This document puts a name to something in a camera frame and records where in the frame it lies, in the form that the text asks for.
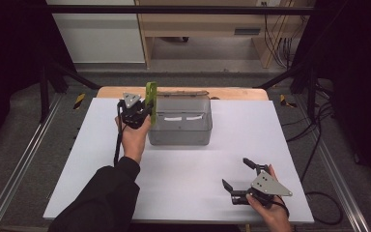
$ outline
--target yellow and black tape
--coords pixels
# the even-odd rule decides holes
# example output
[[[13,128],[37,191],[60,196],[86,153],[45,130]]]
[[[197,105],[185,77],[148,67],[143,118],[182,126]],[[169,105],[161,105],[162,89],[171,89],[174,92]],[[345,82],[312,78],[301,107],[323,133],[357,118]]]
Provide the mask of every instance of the yellow and black tape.
[[[287,103],[287,101],[285,100],[285,96],[280,95],[279,98],[280,98],[280,102],[281,102],[282,106],[290,106],[290,107],[293,107],[293,108],[297,107],[297,105],[295,103]]]
[[[84,96],[85,96],[85,94],[79,94],[79,96],[77,96],[77,99],[76,99],[76,102],[74,103],[73,109],[78,109],[80,107],[80,105],[83,102]]]

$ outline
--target black backdrop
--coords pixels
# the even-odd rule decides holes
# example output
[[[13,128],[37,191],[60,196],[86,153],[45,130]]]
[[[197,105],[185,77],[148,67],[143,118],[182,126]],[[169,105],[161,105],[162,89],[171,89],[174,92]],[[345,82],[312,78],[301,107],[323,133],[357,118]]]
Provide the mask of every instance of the black backdrop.
[[[18,2],[0,0],[0,127],[10,110],[11,94],[38,83],[44,63],[53,60],[75,71],[52,15],[28,12]],[[57,72],[50,75],[61,77]]]
[[[328,7],[338,2],[317,4]],[[300,62],[327,21],[326,17],[309,20],[296,62]],[[322,59],[314,67],[319,78],[333,82],[332,103],[357,161],[371,167],[371,1],[348,1],[333,28],[332,43],[324,48]]]

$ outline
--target white wall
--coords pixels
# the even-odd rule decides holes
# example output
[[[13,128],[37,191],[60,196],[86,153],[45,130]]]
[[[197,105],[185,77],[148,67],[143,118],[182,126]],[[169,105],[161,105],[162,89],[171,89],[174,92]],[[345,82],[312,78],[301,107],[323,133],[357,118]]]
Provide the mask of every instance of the white wall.
[[[47,0],[49,5],[134,5],[132,0]],[[74,63],[144,63],[135,14],[54,14]]]

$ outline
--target person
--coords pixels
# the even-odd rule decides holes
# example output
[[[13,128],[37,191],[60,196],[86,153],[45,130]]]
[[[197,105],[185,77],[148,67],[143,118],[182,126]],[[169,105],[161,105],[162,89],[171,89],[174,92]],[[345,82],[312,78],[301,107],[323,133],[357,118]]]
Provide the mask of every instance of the person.
[[[126,125],[122,146],[124,156],[113,166],[100,168],[76,199],[49,225],[48,232],[123,232],[128,231],[134,214],[140,187],[135,179],[140,172],[140,161],[144,152],[146,135],[151,127],[147,116],[143,125],[134,130]],[[276,179],[270,165],[270,173]],[[250,206],[257,211],[271,232],[291,231],[285,211],[272,205],[264,208],[249,194],[246,196]],[[278,197],[274,201],[282,203]]]

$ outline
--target desk panel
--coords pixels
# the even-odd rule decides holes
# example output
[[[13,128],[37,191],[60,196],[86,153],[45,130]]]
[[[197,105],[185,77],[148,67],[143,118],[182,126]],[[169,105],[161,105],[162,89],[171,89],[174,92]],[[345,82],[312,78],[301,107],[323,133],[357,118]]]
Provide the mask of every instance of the desk panel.
[[[111,165],[116,145],[117,99],[93,99],[59,182],[43,215],[55,218],[95,172]],[[212,101],[213,131],[207,146],[153,146],[146,142],[141,187],[133,221],[178,223],[258,223],[250,206],[234,206],[221,179],[248,189],[255,179],[243,164],[249,158],[272,163],[293,223],[313,222],[272,101]]]

